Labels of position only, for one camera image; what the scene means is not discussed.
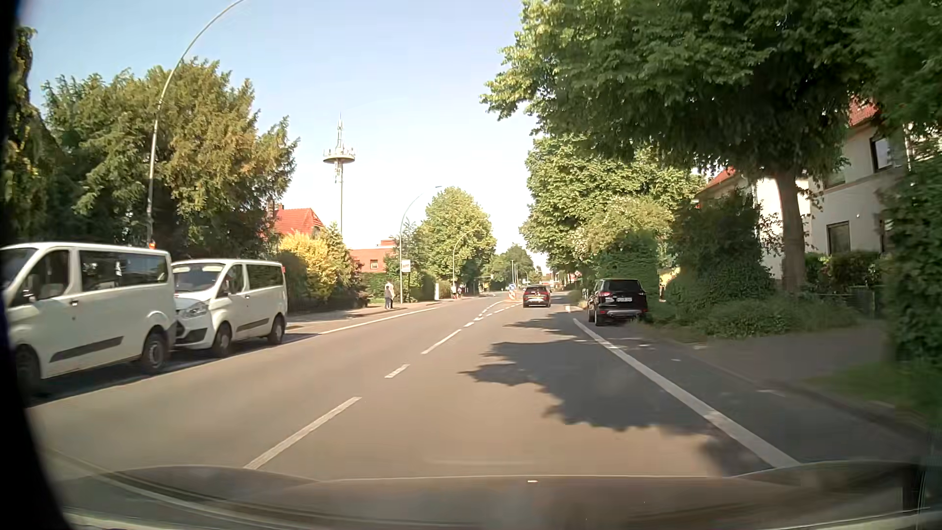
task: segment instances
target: tire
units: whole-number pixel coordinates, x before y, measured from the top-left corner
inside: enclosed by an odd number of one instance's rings
[[[144,340],[144,347],[138,359],[138,367],[142,372],[149,375],[161,373],[164,367],[167,366],[169,358],[170,351],[167,348],[167,341],[164,340],[164,336],[157,331],[152,331]]]
[[[284,340],[284,317],[275,315],[274,322],[271,323],[271,331],[268,332],[268,344],[277,346]]]
[[[16,349],[16,380],[24,398],[43,394],[40,360],[26,346]]]
[[[233,328],[229,323],[222,323],[216,330],[216,337],[213,339],[213,345],[209,348],[213,357],[223,358],[232,353],[233,347]]]

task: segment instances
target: white van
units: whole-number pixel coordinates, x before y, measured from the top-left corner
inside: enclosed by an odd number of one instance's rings
[[[172,265],[176,345],[228,356],[233,340],[281,344],[288,311],[284,267],[259,259],[191,259]]]
[[[42,242],[0,249],[3,300],[20,382],[136,359],[159,372],[173,345],[170,255]]]

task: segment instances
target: street lamp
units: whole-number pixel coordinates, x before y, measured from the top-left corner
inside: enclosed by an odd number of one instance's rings
[[[173,65],[173,70],[171,70],[170,75],[167,76],[167,81],[164,82],[164,90],[160,91],[160,97],[157,99],[157,113],[154,116],[154,135],[151,137],[151,169],[148,172],[148,182],[147,182],[147,244],[151,244],[151,240],[154,238],[154,157],[157,153],[157,126],[160,124],[160,108],[164,105],[164,95],[167,93],[167,87],[171,84],[171,79],[173,79],[173,74],[176,73],[176,69],[180,66],[180,63],[187,58],[189,49],[193,47],[193,44],[196,43],[196,40],[201,37],[201,35],[212,25],[215,21],[219,19],[222,15],[226,14],[229,9],[238,6],[245,0],[235,0],[232,4],[226,9],[223,9],[219,12],[218,15],[213,17],[199,33],[196,34],[196,37],[193,37],[193,40],[189,42],[187,49],[183,51],[183,55],[177,59],[176,64]]]
[[[474,232],[475,230],[477,230],[477,228],[472,228],[468,230],[467,232],[464,232],[463,234],[458,236],[458,240],[455,241],[454,248],[451,249],[451,285],[452,287],[455,288],[455,290],[457,290],[458,288],[458,286],[455,285],[455,251],[458,250],[458,243],[462,242],[462,239],[464,239],[464,236],[467,236],[468,234],[470,234],[471,232]]]
[[[441,186],[436,186],[434,189],[438,190],[440,188]],[[402,212],[402,219],[399,220],[399,245],[398,247],[399,247],[399,303],[400,304],[402,304],[402,224],[406,222],[406,214],[409,213],[409,208],[411,208],[412,205],[415,204],[415,201],[417,201],[418,198],[421,197],[422,195],[425,195],[424,191],[419,193],[413,199],[413,201],[409,203],[409,205],[406,207],[406,211]]]

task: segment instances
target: person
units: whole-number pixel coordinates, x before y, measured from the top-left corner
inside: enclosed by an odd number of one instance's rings
[[[384,295],[386,297],[386,308],[393,308],[393,298],[396,297],[396,288],[393,287],[393,282],[386,281],[386,287],[383,289]]]

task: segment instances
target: asphalt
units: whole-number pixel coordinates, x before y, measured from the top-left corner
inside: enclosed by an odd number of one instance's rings
[[[54,479],[180,464],[321,480],[705,476],[925,451],[635,324],[593,327],[560,295],[550,308],[482,297],[314,322],[280,346],[181,353],[157,376],[111,367],[52,388],[29,415]]]

